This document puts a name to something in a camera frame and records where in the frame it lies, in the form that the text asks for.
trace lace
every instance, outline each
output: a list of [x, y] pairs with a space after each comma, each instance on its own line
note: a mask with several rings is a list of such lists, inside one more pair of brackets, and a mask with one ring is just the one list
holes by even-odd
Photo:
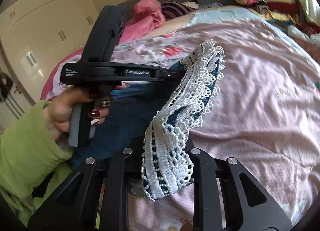
[[213, 41], [199, 45], [180, 61], [186, 73], [163, 108], [146, 130], [141, 176], [143, 191], [154, 200], [188, 185], [193, 163], [183, 151], [189, 130], [202, 125], [202, 113], [212, 110], [210, 97], [219, 93], [216, 82], [223, 78], [223, 49]]

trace person's left hand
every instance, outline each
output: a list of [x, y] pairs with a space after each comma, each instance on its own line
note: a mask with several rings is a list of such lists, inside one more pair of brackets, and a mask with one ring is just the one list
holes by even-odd
[[[121, 86], [116, 86], [115, 89], [123, 89], [128, 87], [129, 84], [122, 83]], [[51, 136], [54, 140], [58, 140], [63, 132], [69, 132], [70, 117], [72, 108], [76, 103], [89, 103], [97, 99], [97, 95], [92, 95], [89, 89], [71, 86], [60, 95], [58, 95], [52, 102], [43, 109], [42, 115], [45, 120]], [[112, 103], [111, 95], [98, 99], [100, 105], [94, 108], [88, 114], [92, 118], [92, 124], [98, 125], [105, 121], [105, 117], [109, 113], [108, 107]]]

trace striped pillow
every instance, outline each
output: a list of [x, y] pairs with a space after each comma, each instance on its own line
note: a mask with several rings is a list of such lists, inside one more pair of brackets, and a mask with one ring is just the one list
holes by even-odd
[[167, 0], [161, 3], [162, 14], [165, 20], [174, 19], [189, 14], [192, 11], [197, 10], [183, 5], [176, 1]]

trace screw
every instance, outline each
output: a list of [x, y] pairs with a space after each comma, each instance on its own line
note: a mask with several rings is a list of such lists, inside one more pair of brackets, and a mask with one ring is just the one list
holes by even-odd
[[125, 148], [125, 149], [123, 149], [122, 152], [123, 152], [124, 154], [129, 155], [129, 154], [131, 154], [131, 153], [133, 152], [133, 150], [132, 150], [131, 148]]
[[236, 165], [236, 164], [238, 163], [237, 159], [236, 159], [236, 158], [233, 158], [233, 157], [229, 158], [229, 159], [228, 159], [228, 162], [229, 162], [230, 164], [232, 164], [232, 165]]
[[93, 164], [95, 162], [95, 159], [93, 157], [89, 157], [85, 160], [85, 162], [90, 165], [90, 164]]
[[191, 153], [192, 154], [195, 154], [195, 155], [198, 155], [198, 154], [200, 154], [200, 150], [199, 149], [197, 149], [197, 148], [193, 148], [193, 149], [191, 149]]

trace fuzzy green sleeve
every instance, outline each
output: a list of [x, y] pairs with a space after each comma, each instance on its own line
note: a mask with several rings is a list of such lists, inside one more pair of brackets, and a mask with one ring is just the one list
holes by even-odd
[[[24, 225], [71, 172], [63, 162], [72, 156], [72, 149], [62, 151], [50, 136], [41, 113], [46, 105], [37, 103], [0, 136], [0, 192]], [[33, 189], [52, 171], [45, 197], [33, 201]]]

